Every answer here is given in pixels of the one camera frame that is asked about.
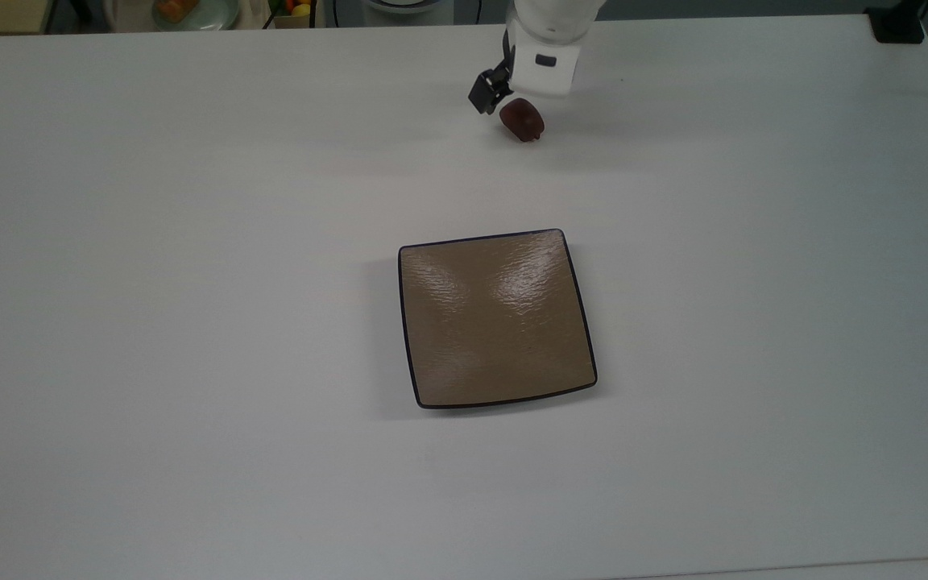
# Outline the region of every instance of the brown plate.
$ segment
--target brown plate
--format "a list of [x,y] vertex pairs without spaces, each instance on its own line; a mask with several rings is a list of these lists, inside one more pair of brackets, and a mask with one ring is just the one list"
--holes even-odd
[[403,246],[399,276],[421,407],[513,403],[596,383],[586,313],[559,229]]

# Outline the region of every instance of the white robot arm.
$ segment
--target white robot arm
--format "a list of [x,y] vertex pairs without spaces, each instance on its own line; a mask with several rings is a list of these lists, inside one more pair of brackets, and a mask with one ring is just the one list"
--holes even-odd
[[479,74],[468,98],[479,113],[493,114],[515,89],[564,96],[578,62],[582,37],[606,0],[513,0],[507,10],[503,61]]

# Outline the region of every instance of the black cable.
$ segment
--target black cable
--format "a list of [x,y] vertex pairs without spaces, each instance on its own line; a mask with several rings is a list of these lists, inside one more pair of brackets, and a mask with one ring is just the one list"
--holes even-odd
[[267,22],[264,23],[264,30],[267,30],[267,27],[270,26],[270,23],[274,22],[274,16],[277,16],[277,11],[279,10],[280,5],[281,5],[281,0],[277,0],[277,4],[275,4],[274,7],[271,9],[271,15],[267,19]]
[[[264,23],[264,30],[267,30],[267,27],[270,26],[270,23],[274,22],[274,16],[277,16],[277,12],[281,10],[280,8],[281,0],[274,5],[274,10],[271,11],[271,15],[268,16],[267,22]],[[314,8],[317,7],[317,0],[313,0],[313,4],[310,4],[310,28],[317,28],[317,11]]]

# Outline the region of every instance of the dark red object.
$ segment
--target dark red object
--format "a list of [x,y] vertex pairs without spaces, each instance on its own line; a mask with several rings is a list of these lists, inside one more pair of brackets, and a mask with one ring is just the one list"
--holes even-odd
[[542,122],[542,115],[532,103],[525,99],[512,100],[502,107],[500,121],[511,129],[518,139],[526,143],[539,139],[539,135],[542,135],[542,131],[546,128]]

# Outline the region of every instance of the table surface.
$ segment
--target table surface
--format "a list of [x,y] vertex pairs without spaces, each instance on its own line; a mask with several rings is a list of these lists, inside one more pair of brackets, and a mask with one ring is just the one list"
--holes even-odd
[[928,580],[928,559],[698,574],[695,580]]
[[[0,38],[0,578],[928,557],[928,43],[597,23]],[[599,384],[413,400],[396,252],[560,227]]]

